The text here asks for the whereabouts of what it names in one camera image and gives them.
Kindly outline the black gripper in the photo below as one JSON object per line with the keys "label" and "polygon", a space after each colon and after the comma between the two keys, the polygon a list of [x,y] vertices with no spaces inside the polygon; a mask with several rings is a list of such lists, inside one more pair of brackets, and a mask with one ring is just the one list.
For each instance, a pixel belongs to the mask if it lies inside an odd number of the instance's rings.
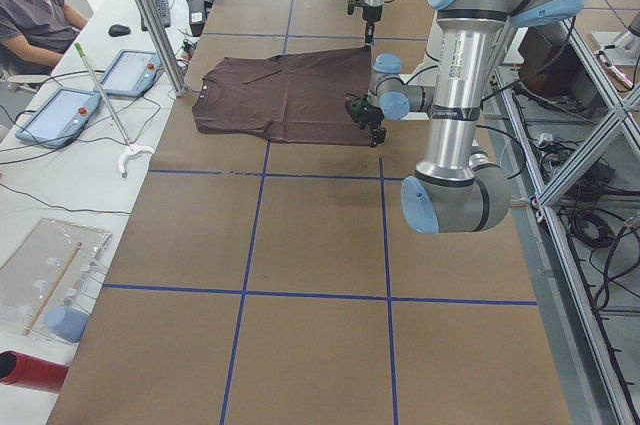
{"label": "black gripper", "polygon": [[362,19],[366,22],[364,32],[365,45],[372,45],[375,34],[375,23],[381,20],[383,5],[372,5],[365,0],[347,0],[348,15],[353,15],[356,8],[362,10]]}
{"label": "black gripper", "polygon": [[350,97],[345,102],[345,108],[361,130],[370,130],[372,148],[383,144],[386,139],[387,129],[381,126],[384,115],[381,109],[372,105],[366,96]]}

